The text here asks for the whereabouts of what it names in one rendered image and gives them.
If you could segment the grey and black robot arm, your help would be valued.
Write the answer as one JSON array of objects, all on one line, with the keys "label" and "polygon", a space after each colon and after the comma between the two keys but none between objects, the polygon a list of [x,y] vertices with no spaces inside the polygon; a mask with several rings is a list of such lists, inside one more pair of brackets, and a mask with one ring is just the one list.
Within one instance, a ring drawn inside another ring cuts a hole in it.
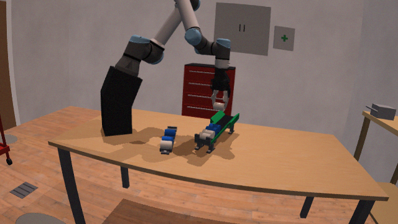
[{"label": "grey and black robot arm", "polygon": [[181,21],[186,31],[185,40],[194,46],[197,54],[215,55],[215,66],[217,68],[229,67],[231,41],[217,39],[216,42],[209,42],[201,33],[194,13],[200,7],[200,0],[174,1],[176,2],[175,9],[155,37],[150,40],[139,35],[132,35],[115,68],[137,77],[141,60],[152,65],[161,62],[164,57],[165,44]]}]

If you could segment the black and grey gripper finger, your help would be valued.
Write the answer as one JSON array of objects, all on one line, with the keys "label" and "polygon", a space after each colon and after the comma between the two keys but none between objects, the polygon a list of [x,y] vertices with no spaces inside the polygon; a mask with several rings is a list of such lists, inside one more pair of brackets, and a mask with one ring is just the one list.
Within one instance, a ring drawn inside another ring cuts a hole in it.
[{"label": "black and grey gripper finger", "polygon": [[216,102],[216,95],[218,94],[218,90],[212,90],[212,96],[211,96],[211,100],[212,100],[212,105],[214,105],[214,102]]},{"label": "black and grey gripper finger", "polygon": [[228,87],[225,89],[225,91],[223,91],[223,102],[225,102],[225,104],[224,104],[225,109],[228,104],[230,93],[231,93],[231,88],[230,88],[230,84],[229,84]]}]

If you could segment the white short plastic bar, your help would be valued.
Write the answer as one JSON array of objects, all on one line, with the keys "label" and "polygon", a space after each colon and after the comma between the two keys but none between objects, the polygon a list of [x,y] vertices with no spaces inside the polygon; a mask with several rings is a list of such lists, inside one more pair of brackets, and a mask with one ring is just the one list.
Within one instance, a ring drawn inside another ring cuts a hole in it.
[{"label": "white short plastic bar", "polygon": [[160,141],[160,148],[172,149],[172,141]]},{"label": "white short plastic bar", "polygon": [[224,111],[225,110],[224,104],[223,103],[214,102],[213,109],[214,110]]}]

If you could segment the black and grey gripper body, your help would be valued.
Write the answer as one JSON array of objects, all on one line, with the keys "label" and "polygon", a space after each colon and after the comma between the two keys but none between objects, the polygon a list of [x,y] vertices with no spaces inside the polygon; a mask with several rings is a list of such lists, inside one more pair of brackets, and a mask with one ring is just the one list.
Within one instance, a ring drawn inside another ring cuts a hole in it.
[{"label": "black and grey gripper body", "polygon": [[[225,91],[225,88],[228,87],[229,81],[226,79],[225,71],[228,71],[228,68],[219,69],[215,67],[215,76],[214,79],[211,79],[212,86],[210,85],[210,89],[218,90],[218,91]],[[218,73],[217,73],[218,72]],[[224,87],[223,87],[224,85]]]}]

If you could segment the black flat bar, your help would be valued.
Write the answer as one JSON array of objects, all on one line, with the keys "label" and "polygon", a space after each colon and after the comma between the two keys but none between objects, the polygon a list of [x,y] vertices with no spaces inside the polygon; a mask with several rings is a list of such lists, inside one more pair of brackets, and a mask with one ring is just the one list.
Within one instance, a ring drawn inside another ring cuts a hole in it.
[{"label": "black flat bar", "polygon": [[204,139],[204,138],[196,138],[195,137],[195,142],[199,142],[199,143],[202,143],[202,144],[206,144],[206,145],[211,145],[211,141],[208,141],[208,140],[206,140],[206,139]]}]

